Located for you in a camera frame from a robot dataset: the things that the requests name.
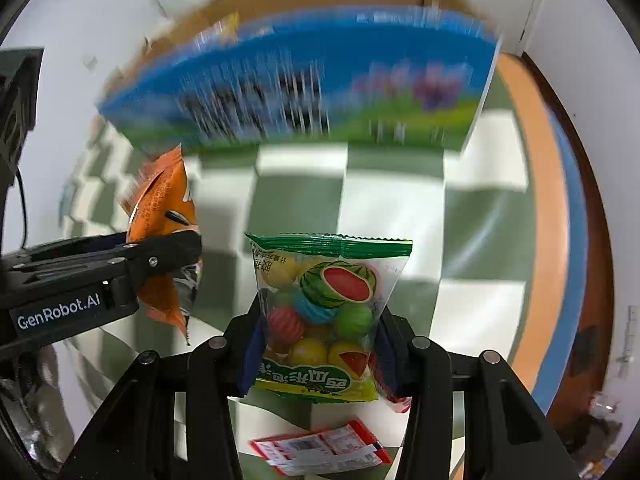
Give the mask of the orange snack packet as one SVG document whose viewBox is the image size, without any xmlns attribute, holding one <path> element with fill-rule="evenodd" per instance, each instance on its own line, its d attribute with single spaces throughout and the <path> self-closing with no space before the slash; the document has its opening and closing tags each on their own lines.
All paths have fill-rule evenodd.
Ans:
<svg viewBox="0 0 640 480">
<path fill-rule="evenodd" d="M 182 149 L 145 162 L 120 200 L 138 253 L 134 286 L 149 317 L 189 336 L 202 274 L 202 236 Z"/>
</svg>

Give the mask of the red white snack packet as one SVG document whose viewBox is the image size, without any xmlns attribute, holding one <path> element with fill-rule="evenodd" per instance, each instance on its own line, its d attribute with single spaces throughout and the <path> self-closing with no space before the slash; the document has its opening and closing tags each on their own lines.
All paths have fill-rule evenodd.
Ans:
<svg viewBox="0 0 640 480">
<path fill-rule="evenodd" d="M 283 477 L 340 474 L 392 463 L 380 440 L 358 418 L 306 434 L 251 440 L 250 447 Z"/>
</svg>

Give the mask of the watermelon gum candy bag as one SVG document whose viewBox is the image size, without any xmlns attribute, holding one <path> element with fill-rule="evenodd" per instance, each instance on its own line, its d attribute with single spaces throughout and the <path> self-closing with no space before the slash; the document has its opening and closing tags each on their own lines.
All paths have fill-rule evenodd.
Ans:
<svg viewBox="0 0 640 480">
<path fill-rule="evenodd" d="M 412 241 L 328 233 L 247 238 L 265 321 L 258 387 L 318 402 L 376 400 L 374 337 Z"/>
</svg>

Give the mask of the blue bed sheet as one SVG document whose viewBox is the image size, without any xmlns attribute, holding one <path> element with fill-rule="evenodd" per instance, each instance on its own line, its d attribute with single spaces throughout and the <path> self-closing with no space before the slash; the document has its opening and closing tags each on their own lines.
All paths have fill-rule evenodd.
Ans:
<svg viewBox="0 0 640 480">
<path fill-rule="evenodd" d="M 570 365 L 570 354 L 582 314 L 587 284 L 589 235 L 584 186 L 576 156 L 558 116 L 549 105 L 546 109 L 560 150 L 568 207 L 567 277 L 562 308 L 533 392 L 533 398 L 541 411 L 549 416 Z"/>
</svg>

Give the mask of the green white checkered blanket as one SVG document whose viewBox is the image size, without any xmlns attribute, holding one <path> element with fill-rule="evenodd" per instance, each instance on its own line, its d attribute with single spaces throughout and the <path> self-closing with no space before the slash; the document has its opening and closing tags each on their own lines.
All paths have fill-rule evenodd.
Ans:
<svg viewBox="0 0 640 480">
<path fill-rule="evenodd" d="M 494 349 L 533 387 L 561 312 L 568 205 L 561 156 L 535 81 L 499 58 L 462 152 L 348 144 L 244 146 L 147 162 L 107 122 L 81 157 L 62 207 L 66 236 L 145 229 L 202 234 L 203 262 L 179 289 L 186 312 L 154 309 L 66 341 L 78 401 L 95 410 L 145 350 L 189 351 L 221 333 L 256 295 L 253 236 L 327 235 L 360 247 L 410 245 L 385 281 L 388 305 L 447 350 Z"/>
</svg>

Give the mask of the brown cardboard box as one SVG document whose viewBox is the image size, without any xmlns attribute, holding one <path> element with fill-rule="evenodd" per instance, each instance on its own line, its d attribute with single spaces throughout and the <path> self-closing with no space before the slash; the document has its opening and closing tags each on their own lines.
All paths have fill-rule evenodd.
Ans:
<svg viewBox="0 0 640 480">
<path fill-rule="evenodd" d="M 460 151 L 502 38 L 464 0 L 212 0 L 99 113 L 149 153 L 347 142 Z"/>
</svg>

